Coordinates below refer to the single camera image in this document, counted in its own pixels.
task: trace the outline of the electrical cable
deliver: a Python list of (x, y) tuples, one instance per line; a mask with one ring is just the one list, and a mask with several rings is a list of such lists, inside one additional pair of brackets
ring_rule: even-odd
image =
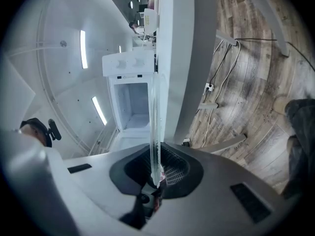
[[(226, 78), (223, 80), (223, 82), (222, 82), (222, 84), (221, 84), (220, 90), (219, 90), (218, 95), (216, 96), (216, 98), (215, 98), (215, 100), (214, 100), (214, 103), (216, 102), (217, 98), (219, 97), (219, 95), (220, 95), (220, 93), (221, 93), (221, 90), (222, 90), (222, 87), (223, 87), (225, 81), (227, 80), (228, 76), (230, 75), (230, 73), (231, 73), (232, 70), (234, 69), (235, 64), (236, 64), (236, 61), (237, 61), (237, 59), (238, 59), (238, 56), (240, 55), (240, 52), (241, 52), (241, 43), (240, 43), (239, 41), (236, 41), (236, 42), (240, 45), (240, 48), (239, 48), (239, 50), (238, 50), (238, 54), (237, 54), (237, 56), (236, 56), (235, 61), (232, 63), (232, 65), (231, 65), (231, 67), (230, 67), (230, 70), (229, 70), (229, 72), (228, 72)], [(210, 125), (210, 118), (211, 118), (212, 111), (213, 111), (213, 109), (211, 110), (210, 115), (209, 115), (208, 126), (207, 126), (207, 132), (206, 132), (206, 135), (205, 135), (205, 140), (204, 140), (204, 142), (203, 142), (202, 148), (204, 147), (204, 145), (205, 145), (205, 143), (206, 143), (207, 134), (208, 134), (208, 132), (209, 132), (209, 125)]]
[[(212, 55), (212, 61), (213, 61), (213, 56), (214, 56), (214, 54), (216, 53), (216, 51), (217, 51), (217, 49), (219, 48), (219, 46), (221, 45), (223, 43), (223, 40), (219, 43), (219, 45), (215, 48), (215, 50), (214, 50), (214, 52), (213, 52), (213, 55)], [(206, 101), (206, 98), (207, 98), (207, 92), (208, 92), (208, 89), (206, 90), (206, 96), (205, 96), (205, 98), (204, 98), (204, 100), (203, 100), (203, 103), (205, 103), (205, 101)]]
[[(264, 41), (277, 41), (277, 39), (265, 39), (265, 38), (236, 38), (235, 40), (264, 40)], [(305, 55), (297, 49), (291, 42), (286, 41), (290, 46), (292, 46), (305, 60), (306, 62), (310, 65), (312, 70), (315, 72), (315, 67), (311, 64), (311, 62), (305, 57)]]
[(210, 80), (210, 82), (209, 82), (210, 84), (211, 84), (211, 81), (214, 79), (214, 77), (217, 75), (217, 72), (219, 71), (221, 65), (223, 64), (223, 61), (225, 60), (225, 57), (226, 57), (226, 55), (227, 55), (227, 53), (228, 53), (230, 47), (231, 47), (231, 44), (228, 45), (228, 47), (227, 47), (227, 49), (226, 49), (226, 52), (225, 52), (225, 54), (224, 54), (224, 57), (223, 57), (223, 59), (222, 59), (222, 61), (221, 61), (221, 63), (220, 63), (220, 65), (218, 66), (218, 68), (217, 68), (217, 70), (216, 70), (214, 76), (211, 78), (211, 80)]

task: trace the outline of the ceiling light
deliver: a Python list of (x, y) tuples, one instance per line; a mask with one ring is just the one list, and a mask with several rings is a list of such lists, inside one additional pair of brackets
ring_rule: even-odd
[(87, 54), (85, 52), (85, 31), (80, 32), (80, 46), (81, 46), (81, 59), (82, 59), (82, 66), (83, 69), (88, 68), (87, 63)]
[(133, 9), (133, 3), (132, 3), (132, 1), (128, 3), (128, 7), (131, 8), (131, 9)]
[(105, 119), (105, 117), (104, 117), (104, 115), (103, 115), (102, 110), (100, 109), (100, 106), (99, 106), (99, 104), (98, 104), (97, 98), (96, 98), (96, 97), (93, 97), (93, 98), (92, 98), (92, 101), (93, 101), (93, 103), (94, 103), (94, 106), (95, 106), (95, 108), (96, 108), (96, 110), (97, 110), (97, 112), (98, 112), (98, 115), (99, 115), (100, 119), (102, 120), (102, 122), (104, 123), (104, 126), (105, 126), (105, 125), (107, 124), (107, 121), (106, 121), (106, 119)]

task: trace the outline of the wooden floor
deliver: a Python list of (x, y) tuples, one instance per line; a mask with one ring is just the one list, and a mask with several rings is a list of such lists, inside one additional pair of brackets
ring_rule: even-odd
[[(286, 0), (271, 2), (282, 20), (287, 41), (315, 64), (310, 37), (298, 13)], [(217, 20), (218, 29), (234, 38), (275, 38), (251, 0), (218, 0)], [(286, 142), (294, 131), (284, 116), (272, 110), (272, 104), (280, 95), (294, 99), (315, 98), (315, 73), (291, 46), (286, 58), (281, 55), (276, 42), (242, 41), (241, 44), (236, 66), (217, 99), (219, 108), (212, 113), (205, 146), (246, 134), (243, 143), (221, 155), (244, 166), (281, 193), (288, 179)], [(215, 54), (208, 81), (226, 48), (227, 44), (222, 44)], [(237, 52), (238, 47), (234, 47), (227, 55), (212, 81), (215, 90), (208, 94), (206, 102), (214, 101)], [(192, 148), (203, 144), (209, 113), (200, 110), (194, 118), (187, 135)]]

